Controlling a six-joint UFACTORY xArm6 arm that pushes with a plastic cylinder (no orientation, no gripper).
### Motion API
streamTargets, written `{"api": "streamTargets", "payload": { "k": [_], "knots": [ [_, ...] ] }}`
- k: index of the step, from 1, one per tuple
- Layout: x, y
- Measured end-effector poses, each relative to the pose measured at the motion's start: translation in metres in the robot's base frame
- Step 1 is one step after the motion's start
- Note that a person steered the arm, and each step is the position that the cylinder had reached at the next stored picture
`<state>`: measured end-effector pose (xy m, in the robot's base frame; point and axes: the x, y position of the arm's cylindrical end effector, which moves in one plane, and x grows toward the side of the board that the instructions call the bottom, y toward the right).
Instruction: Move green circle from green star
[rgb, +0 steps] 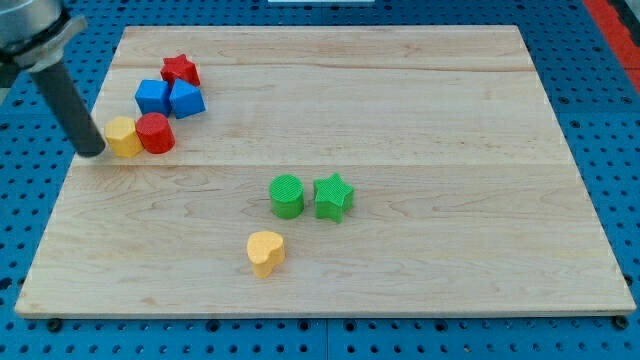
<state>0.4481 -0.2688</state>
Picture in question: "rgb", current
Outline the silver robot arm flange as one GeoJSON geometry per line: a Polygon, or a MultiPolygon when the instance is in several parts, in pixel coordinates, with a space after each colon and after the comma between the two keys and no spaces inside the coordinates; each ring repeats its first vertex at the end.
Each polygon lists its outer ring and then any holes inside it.
{"type": "Polygon", "coordinates": [[[1,0],[1,63],[29,72],[58,63],[64,47],[88,27],[62,0],[1,0]]]}

